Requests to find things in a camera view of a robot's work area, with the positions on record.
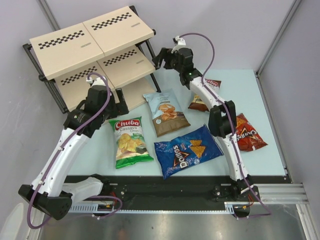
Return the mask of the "light blue brown chips bag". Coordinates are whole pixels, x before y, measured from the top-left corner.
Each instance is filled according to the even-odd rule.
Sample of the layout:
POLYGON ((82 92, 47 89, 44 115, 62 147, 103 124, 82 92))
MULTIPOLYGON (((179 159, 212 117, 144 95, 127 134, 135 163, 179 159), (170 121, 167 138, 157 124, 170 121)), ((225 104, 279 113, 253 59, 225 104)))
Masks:
POLYGON ((157 137, 189 127, 178 99, 172 89, 143 95, 151 111, 157 137))

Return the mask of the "brown Chuba chips bag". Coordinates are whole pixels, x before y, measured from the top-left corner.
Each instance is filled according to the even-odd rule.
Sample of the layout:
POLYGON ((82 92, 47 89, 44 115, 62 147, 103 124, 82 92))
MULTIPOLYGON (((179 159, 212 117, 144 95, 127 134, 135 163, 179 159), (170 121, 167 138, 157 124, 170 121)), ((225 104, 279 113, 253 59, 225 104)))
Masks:
MULTIPOLYGON (((219 93, 220 86, 221 86, 221 81, 220 80, 212 80, 212 79, 205 79, 205 82, 209 85, 209 87, 215 92, 219 93)), ((208 108, 205 105, 205 103, 201 100, 201 98, 197 95, 194 94, 193 100, 188 106, 188 109, 191 110, 197 110, 201 112, 208 112, 208 108)))

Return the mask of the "blue Doritos bag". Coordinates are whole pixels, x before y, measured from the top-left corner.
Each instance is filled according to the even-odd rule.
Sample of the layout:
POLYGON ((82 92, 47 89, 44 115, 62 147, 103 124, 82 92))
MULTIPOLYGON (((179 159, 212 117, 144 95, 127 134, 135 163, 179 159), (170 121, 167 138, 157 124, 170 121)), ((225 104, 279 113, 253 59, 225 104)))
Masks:
POLYGON ((224 155, 205 124, 170 141, 155 142, 154 150, 163 179, 224 155))

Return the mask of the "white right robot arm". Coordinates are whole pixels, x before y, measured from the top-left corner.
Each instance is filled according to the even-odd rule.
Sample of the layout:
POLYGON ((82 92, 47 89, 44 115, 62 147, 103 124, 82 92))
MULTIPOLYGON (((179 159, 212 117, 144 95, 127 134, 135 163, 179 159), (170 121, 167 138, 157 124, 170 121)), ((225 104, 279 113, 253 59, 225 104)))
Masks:
POLYGON ((226 157, 232 185, 231 196, 237 201, 242 201, 248 194, 257 197, 252 178, 245 167, 237 143, 234 102, 225 101, 212 90, 205 81, 204 75, 194 67, 193 52, 190 48, 182 47, 174 50, 163 47, 152 61, 157 68, 160 68, 164 62, 166 70, 177 71, 181 84, 200 96, 209 109, 208 128, 210 133, 218 139, 226 157))

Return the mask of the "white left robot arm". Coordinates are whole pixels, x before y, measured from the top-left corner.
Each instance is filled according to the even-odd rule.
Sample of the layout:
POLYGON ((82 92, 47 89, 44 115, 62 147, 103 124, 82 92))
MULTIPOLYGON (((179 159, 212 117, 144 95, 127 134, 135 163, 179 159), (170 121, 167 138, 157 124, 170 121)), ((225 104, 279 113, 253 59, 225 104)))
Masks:
POLYGON ((105 200, 110 196, 110 181, 99 174, 90 175, 69 188, 63 188, 63 184, 81 149, 105 120, 129 112, 122 89, 117 88, 115 92, 118 103, 104 85, 92 86, 87 97, 68 113, 60 139, 45 167, 31 184, 23 184, 18 190, 30 208, 61 220, 81 201, 94 196, 105 200))

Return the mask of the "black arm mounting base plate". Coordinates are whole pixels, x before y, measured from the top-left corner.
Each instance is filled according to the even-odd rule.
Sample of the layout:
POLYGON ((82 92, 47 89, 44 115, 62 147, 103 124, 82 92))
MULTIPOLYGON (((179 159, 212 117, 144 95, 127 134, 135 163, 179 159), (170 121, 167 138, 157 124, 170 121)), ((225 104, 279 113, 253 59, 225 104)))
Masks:
POLYGON ((124 211, 217 211, 225 202, 247 202, 228 176, 111 176, 110 192, 122 200, 124 211))

